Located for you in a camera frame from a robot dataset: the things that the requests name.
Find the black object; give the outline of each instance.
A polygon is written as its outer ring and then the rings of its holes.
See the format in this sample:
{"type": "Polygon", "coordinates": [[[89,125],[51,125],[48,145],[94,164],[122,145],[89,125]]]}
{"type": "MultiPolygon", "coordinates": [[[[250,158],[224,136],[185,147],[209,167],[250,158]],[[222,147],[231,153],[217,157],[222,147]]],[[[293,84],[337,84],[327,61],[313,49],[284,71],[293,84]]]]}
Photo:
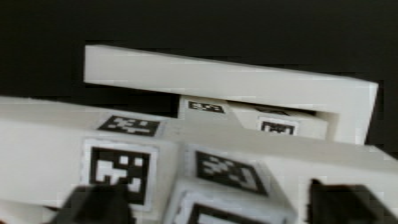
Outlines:
{"type": "Polygon", "coordinates": [[[112,116],[98,130],[153,137],[156,135],[158,126],[160,121],[112,116]]]}
{"type": "Polygon", "coordinates": [[[309,224],[398,224],[362,185],[323,185],[313,180],[309,193],[309,224]]]}
{"type": "Polygon", "coordinates": [[[76,187],[48,224],[135,224],[126,186],[76,187]]]}
{"type": "Polygon", "coordinates": [[[199,151],[195,152],[195,159],[197,177],[201,179],[268,196],[259,174],[250,164],[199,151]]]}
{"type": "Polygon", "coordinates": [[[193,204],[193,210],[190,213],[190,219],[186,224],[197,224],[201,223],[201,218],[208,219],[208,223],[220,223],[217,222],[225,221],[229,223],[243,223],[243,224],[266,224],[265,222],[259,222],[247,217],[218,210],[213,207],[208,207],[206,205],[193,204]]]}
{"type": "Polygon", "coordinates": [[[126,200],[130,204],[146,205],[147,177],[151,166],[151,154],[146,152],[130,152],[110,148],[92,147],[90,154],[90,184],[112,185],[112,177],[105,176],[103,181],[98,180],[98,172],[101,165],[98,162],[110,162],[115,170],[124,171],[126,176],[117,178],[117,184],[130,185],[138,180],[138,187],[126,192],[126,200]],[[128,158],[128,162],[121,163],[121,158],[128,158]]]}

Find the white surface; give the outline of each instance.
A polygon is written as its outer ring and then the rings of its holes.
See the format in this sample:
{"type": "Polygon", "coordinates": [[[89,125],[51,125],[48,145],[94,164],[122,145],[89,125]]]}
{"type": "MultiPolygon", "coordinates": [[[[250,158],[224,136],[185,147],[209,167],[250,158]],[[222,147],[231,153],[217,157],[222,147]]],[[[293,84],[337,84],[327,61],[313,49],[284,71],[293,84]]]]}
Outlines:
{"type": "Polygon", "coordinates": [[[286,219],[289,224],[295,213],[281,204],[259,197],[222,187],[222,185],[202,185],[195,178],[179,177],[170,197],[163,224],[186,224],[193,204],[231,212],[234,215],[270,224],[281,224],[286,219]]]}
{"type": "Polygon", "coordinates": [[[42,224],[53,215],[42,206],[0,200],[0,221],[5,224],[42,224]]]}
{"type": "Polygon", "coordinates": [[[98,45],[85,82],[327,112],[327,139],[364,143],[376,84],[359,79],[98,45]]]}
{"type": "Polygon", "coordinates": [[[325,184],[364,184],[398,216],[398,162],[375,147],[270,136],[177,120],[169,122],[167,130],[167,139],[217,148],[236,157],[256,156],[263,161],[298,211],[298,223],[305,220],[313,178],[325,184]]]}
{"type": "Polygon", "coordinates": [[[0,199],[62,207],[80,184],[85,138],[131,142],[158,148],[162,169],[156,170],[153,211],[135,211],[138,221],[156,220],[174,181],[176,167],[169,164],[176,163],[177,145],[154,138],[98,131],[98,122],[108,113],[135,115],[71,104],[0,97],[0,199]]]}
{"type": "Polygon", "coordinates": [[[229,127],[241,128],[241,124],[234,116],[234,113],[231,111],[225,100],[209,99],[209,98],[193,97],[193,96],[181,96],[177,119],[190,122],[199,122],[199,123],[204,122],[209,124],[227,125],[229,127]],[[222,107],[224,113],[215,113],[215,112],[190,109],[188,108],[190,101],[197,103],[218,105],[222,107]]]}
{"type": "MultiPolygon", "coordinates": [[[[279,181],[298,223],[305,219],[311,178],[325,184],[366,184],[398,216],[398,162],[371,146],[291,136],[270,136],[243,128],[169,119],[163,140],[96,131],[112,110],[0,97],[0,199],[58,206],[80,182],[85,137],[147,144],[160,148],[156,184],[160,210],[165,207],[176,172],[177,146],[185,141],[220,149],[236,157],[256,156],[279,181]]],[[[160,217],[160,213],[140,217],[160,217]]]]}
{"type": "Polygon", "coordinates": [[[284,111],[289,116],[265,113],[256,110],[252,105],[234,102],[229,102],[229,107],[238,117],[241,126],[247,129],[261,130],[261,121],[268,121],[272,123],[281,123],[295,126],[293,135],[305,138],[325,139],[327,121],[318,117],[314,117],[313,115],[288,110],[281,111],[284,111]]]}

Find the white box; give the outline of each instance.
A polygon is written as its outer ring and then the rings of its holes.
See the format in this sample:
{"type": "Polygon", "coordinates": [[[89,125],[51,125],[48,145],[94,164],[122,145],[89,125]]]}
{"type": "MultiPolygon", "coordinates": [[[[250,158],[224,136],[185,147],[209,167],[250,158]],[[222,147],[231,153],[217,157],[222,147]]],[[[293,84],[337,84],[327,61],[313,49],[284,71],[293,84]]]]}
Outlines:
{"type": "Polygon", "coordinates": [[[376,83],[131,49],[85,47],[85,82],[316,111],[327,140],[364,144],[376,83]]]}
{"type": "Polygon", "coordinates": [[[234,158],[192,144],[183,148],[163,223],[295,223],[295,211],[256,158],[234,158]]]}
{"type": "Polygon", "coordinates": [[[281,108],[229,102],[231,110],[247,129],[305,138],[325,139],[327,121],[314,115],[281,108]]]}
{"type": "Polygon", "coordinates": [[[364,184],[398,216],[398,161],[373,146],[270,136],[254,130],[181,120],[170,120],[163,138],[222,149],[236,158],[256,157],[298,212],[298,224],[305,223],[313,178],[323,184],[364,184]]]}
{"type": "MultiPolygon", "coordinates": [[[[174,183],[179,145],[160,140],[158,136],[142,137],[101,131],[98,125],[108,115],[160,121],[165,118],[7,97],[0,97],[0,114],[0,199],[62,207],[74,187],[92,184],[85,179],[92,171],[85,163],[92,160],[87,150],[99,147],[110,152],[154,152],[156,169],[149,168],[154,178],[149,175],[146,197],[149,203],[131,207],[137,224],[158,222],[174,183]]],[[[106,170],[101,175],[114,178],[122,176],[108,174],[106,170]]]]}
{"type": "Polygon", "coordinates": [[[241,128],[225,100],[183,95],[179,98],[177,119],[241,128]]]}

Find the black background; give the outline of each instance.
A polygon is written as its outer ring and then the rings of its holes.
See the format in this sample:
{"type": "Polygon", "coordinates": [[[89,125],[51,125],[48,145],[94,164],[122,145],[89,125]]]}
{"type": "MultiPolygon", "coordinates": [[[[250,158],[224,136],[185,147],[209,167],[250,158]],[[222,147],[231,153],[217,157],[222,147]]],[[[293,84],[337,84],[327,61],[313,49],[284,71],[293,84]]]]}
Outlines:
{"type": "Polygon", "coordinates": [[[177,95],[83,84],[103,41],[378,82],[368,143],[398,157],[398,1],[2,0],[0,95],[176,116],[177,95]]]}

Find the printed pattern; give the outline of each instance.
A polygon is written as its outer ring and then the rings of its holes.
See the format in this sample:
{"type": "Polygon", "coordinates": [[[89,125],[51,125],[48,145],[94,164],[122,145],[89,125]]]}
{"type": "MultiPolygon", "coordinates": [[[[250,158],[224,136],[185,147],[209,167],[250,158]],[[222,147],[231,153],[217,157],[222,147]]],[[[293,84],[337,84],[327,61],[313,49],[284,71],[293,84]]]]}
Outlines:
{"type": "Polygon", "coordinates": [[[144,205],[151,154],[92,147],[89,184],[126,184],[128,201],[144,205]]]}
{"type": "Polygon", "coordinates": [[[197,103],[193,101],[188,101],[188,108],[193,110],[201,110],[201,111],[208,111],[208,112],[215,112],[215,113],[225,113],[222,106],[208,104],[208,103],[197,103]]]}
{"type": "Polygon", "coordinates": [[[195,152],[197,177],[256,194],[268,195],[252,165],[195,152]]]}
{"type": "Polygon", "coordinates": [[[265,224],[247,217],[201,205],[193,205],[188,224],[265,224]]]}
{"type": "Polygon", "coordinates": [[[156,135],[158,127],[160,121],[112,116],[98,130],[153,137],[156,135]]]}
{"type": "Polygon", "coordinates": [[[263,121],[261,131],[277,133],[277,134],[284,134],[284,135],[293,135],[295,134],[295,126],[263,121]]]}

